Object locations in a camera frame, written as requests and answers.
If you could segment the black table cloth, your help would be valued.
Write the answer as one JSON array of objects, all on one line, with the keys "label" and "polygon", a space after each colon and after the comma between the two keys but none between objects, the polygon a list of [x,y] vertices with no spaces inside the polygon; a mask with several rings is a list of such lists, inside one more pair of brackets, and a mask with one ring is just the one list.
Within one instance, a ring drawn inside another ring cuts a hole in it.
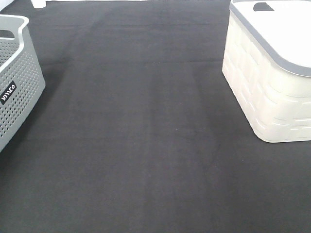
[{"label": "black table cloth", "polygon": [[16,0],[46,87],[0,154],[3,233],[308,233],[311,144],[255,136],[227,0]]}]

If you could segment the white woven-pattern storage basket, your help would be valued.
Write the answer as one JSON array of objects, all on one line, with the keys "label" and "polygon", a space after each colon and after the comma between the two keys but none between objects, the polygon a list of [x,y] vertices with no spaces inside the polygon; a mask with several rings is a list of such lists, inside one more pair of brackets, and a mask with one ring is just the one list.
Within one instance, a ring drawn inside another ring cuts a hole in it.
[{"label": "white woven-pattern storage basket", "polygon": [[311,3],[233,0],[222,72],[254,134],[311,138]]}]

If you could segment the grey perforated plastic basket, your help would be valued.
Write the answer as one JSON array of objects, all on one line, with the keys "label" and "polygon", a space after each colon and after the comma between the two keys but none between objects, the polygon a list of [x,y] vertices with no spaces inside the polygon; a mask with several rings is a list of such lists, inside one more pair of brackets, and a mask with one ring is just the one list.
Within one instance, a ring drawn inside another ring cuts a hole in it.
[{"label": "grey perforated plastic basket", "polygon": [[24,16],[1,15],[0,148],[4,149],[39,100],[46,84]]}]

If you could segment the white cup at table edge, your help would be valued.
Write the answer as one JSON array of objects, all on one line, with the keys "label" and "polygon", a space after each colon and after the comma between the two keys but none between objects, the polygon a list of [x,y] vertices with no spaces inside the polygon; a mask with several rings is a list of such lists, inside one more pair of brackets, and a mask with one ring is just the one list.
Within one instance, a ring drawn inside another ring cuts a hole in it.
[{"label": "white cup at table edge", "polygon": [[31,3],[35,9],[42,9],[47,6],[46,0],[31,0]]}]

